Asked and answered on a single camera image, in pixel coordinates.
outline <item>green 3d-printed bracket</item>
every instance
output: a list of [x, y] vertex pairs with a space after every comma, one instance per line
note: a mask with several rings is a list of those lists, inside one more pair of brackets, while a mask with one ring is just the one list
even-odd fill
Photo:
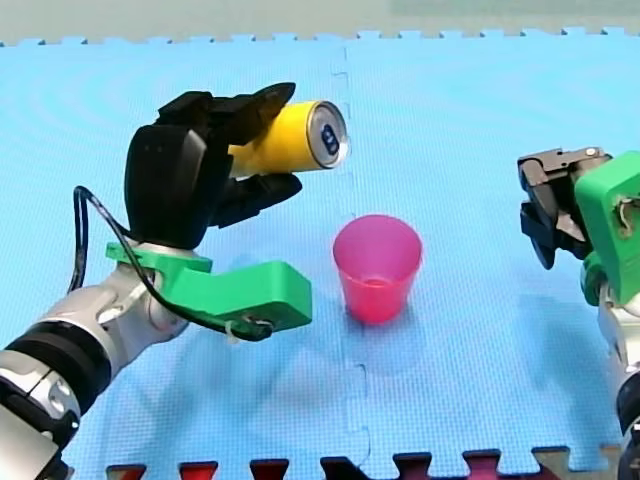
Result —
[[[284, 262], [268, 262], [232, 272], [212, 275], [211, 260], [135, 249], [144, 268], [163, 276], [159, 293], [169, 302], [189, 310], [213, 329], [233, 329], [251, 335], [258, 328], [250, 320], [266, 320], [273, 332], [311, 322], [311, 283]], [[107, 257], [130, 263], [118, 243], [107, 245]]]
[[594, 248], [583, 265], [585, 298], [597, 305], [598, 286], [606, 279], [616, 301], [625, 304], [640, 292], [640, 208], [625, 209], [624, 223], [618, 209], [640, 198], [640, 152], [586, 173], [576, 182], [575, 196]]

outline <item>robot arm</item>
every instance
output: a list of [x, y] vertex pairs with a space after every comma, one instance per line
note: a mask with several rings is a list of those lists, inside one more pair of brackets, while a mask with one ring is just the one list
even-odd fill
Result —
[[[211, 260], [193, 251], [209, 227], [254, 217], [301, 190], [293, 170], [231, 178], [229, 154], [231, 146], [269, 138], [294, 88], [276, 84], [233, 98], [187, 92], [161, 108], [129, 147], [130, 230], [86, 188], [75, 189], [69, 291], [0, 351], [0, 478], [68, 480], [72, 470], [61, 454], [82, 416], [148, 347], [189, 323], [257, 342], [311, 321], [310, 283], [284, 262], [212, 275]], [[88, 203], [119, 243], [107, 246], [114, 271], [83, 287]]]
[[600, 330], [612, 352], [616, 409], [625, 437], [620, 480], [640, 472], [640, 154], [613, 158], [600, 148], [550, 150], [518, 160], [529, 196], [521, 207], [522, 232], [546, 269], [555, 251], [583, 260], [587, 303], [598, 307]]
[[2, 478], [66, 480], [70, 472], [60, 455], [81, 417], [147, 347], [186, 326], [126, 264], [54, 305], [0, 351]]

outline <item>yellow can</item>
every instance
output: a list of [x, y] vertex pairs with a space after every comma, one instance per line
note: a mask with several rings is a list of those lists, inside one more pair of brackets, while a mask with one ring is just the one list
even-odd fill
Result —
[[286, 105], [260, 137], [232, 145], [232, 177], [306, 172], [337, 167], [349, 142], [344, 117], [327, 101]]

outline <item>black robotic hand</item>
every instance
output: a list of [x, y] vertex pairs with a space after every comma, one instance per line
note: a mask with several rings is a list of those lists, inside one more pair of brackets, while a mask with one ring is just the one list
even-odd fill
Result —
[[557, 249], [580, 260], [591, 252], [574, 185], [582, 174], [610, 159], [595, 147], [572, 152], [548, 150], [518, 159], [520, 186], [529, 196], [520, 208], [522, 233], [530, 238], [547, 270], [553, 267]]
[[186, 92], [138, 129], [129, 147], [125, 203], [136, 239], [192, 250], [210, 226], [255, 217], [302, 189], [293, 174], [230, 178], [230, 145], [246, 145], [291, 99], [295, 84], [251, 95]]

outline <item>black cable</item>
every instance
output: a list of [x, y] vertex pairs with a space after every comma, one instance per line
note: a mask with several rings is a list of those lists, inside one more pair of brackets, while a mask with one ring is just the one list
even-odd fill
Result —
[[[176, 305], [174, 303], [166, 300], [160, 293], [155, 289], [152, 283], [149, 281], [149, 278], [145, 274], [140, 262], [138, 262], [138, 257], [127, 242], [127, 237], [134, 241], [139, 241], [135, 238], [135, 236], [129, 232], [125, 227], [120, 225], [109, 213], [107, 208], [96, 198], [93, 193], [89, 189], [83, 186], [77, 186], [73, 190], [73, 206], [74, 206], [74, 214], [75, 214], [75, 238], [76, 238], [76, 251], [75, 251], [75, 262], [73, 268], [73, 276], [71, 278], [71, 283], [69, 285], [69, 292], [76, 290], [82, 287], [82, 283], [84, 282], [85, 272], [87, 268], [87, 255], [89, 250], [89, 220], [87, 213], [87, 202], [91, 203], [93, 207], [97, 210], [100, 216], [107, 222], [111, 230], [118, 238], [118, 242], [124, 249], [131, 266], [135, 270], [136, 274], [140, 278], [140, 281], [144, 284], [146, 289], [149, 291], [149, 294], [156, 300], [160, 305], [169, 310], [171, 313], [187, 320], [188, 322], [195, 323], [201, 327], [207, 328], [209, 330], [215, 330], [220, 333], [226, 333], [224, 328], [216, 327], [209, 325], [199, 318], [195, 317], [191, 314], [190, 311], [181, 307], [180, 305]], [[258, 342], [260, 340], [264, 340], [271, 336], [270, 328], [261, 329], [262, 333], [257, 335], [245, 335], [243, 333], [238, 333], [235, 331], [231, 331], [233, 336], [239, 338], [240, 340], [245, 340], [249, 342]]]

